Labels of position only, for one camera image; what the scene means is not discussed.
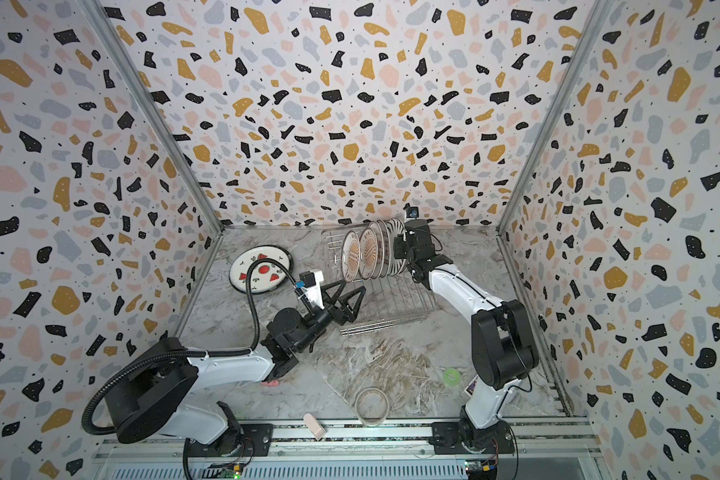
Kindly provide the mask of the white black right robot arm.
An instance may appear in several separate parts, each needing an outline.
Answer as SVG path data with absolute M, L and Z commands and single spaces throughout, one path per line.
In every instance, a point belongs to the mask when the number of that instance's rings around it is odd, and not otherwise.
M 434 245 L 425 220 L 406 219 L 394 240 L 394 256 L 407 262 L 414 282 L 446 300 L 469 322 L 477 380 L 460 413 L 457 441 L 473 452 L 500 446 L 506 431 L 502 410 L 516 393 L 531 388 L 530 372 L 539 363 L 526 307 L 468 279 Z

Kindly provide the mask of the watermelon pattern plate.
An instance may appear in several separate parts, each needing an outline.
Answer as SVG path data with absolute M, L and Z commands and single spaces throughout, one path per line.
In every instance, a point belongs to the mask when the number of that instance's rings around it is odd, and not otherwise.
M 281 264 L 288 272 L 293 271 L 293 257 L 276 245 L 261 245 L 250 248 L 238 255 L 232 262 L 229 270 L 229 282 L 233 289 L 244 293 L 246 282 L 251 278 L 251 292 L 263 294 L 276 290 L 286 281 L 286 274 L 280 267 L 269 262 L 258 264 L 251 274 L 248 269 L 256 260 L 270 258 Z

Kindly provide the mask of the white striped plate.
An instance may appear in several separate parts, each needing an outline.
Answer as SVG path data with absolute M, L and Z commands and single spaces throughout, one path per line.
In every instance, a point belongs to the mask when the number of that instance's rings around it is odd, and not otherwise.
M 391 231 L 391 233 L 390 233 L 390 239 L 392 242 L 391 255 L 392 255 L 392 260 L 394 261 L 392 275 L 397 276 L 405 268 L 405 257 L 402 254 L 400 254 L 400 248 L 399 248 L 401 235 L 403 234 L 403 231 L 404 231 L 404 225 L 397 218 L 393 218 L 393 219 L 389 220 L 388 225 L 390 226 L 390 231 Z

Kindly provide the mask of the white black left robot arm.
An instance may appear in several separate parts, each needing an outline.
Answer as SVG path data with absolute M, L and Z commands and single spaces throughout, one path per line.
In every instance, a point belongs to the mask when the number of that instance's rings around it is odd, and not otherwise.
M 331 324 L 354 322 L 366 289 L 347 290 L 343 281 L 315 287 L 307 312 L 280 310 L 254 349 L 208 351 L 163 339 L 114 374 L 83 410 L 81 426 L 90 435 L 113 434 L 122 444 L 155 435 L 182 438 L 192 453 L 228 456 L 252 445 L 229 405 L 209 410 L 189 396 L 222 384 L 278 380 L 311 351 Z

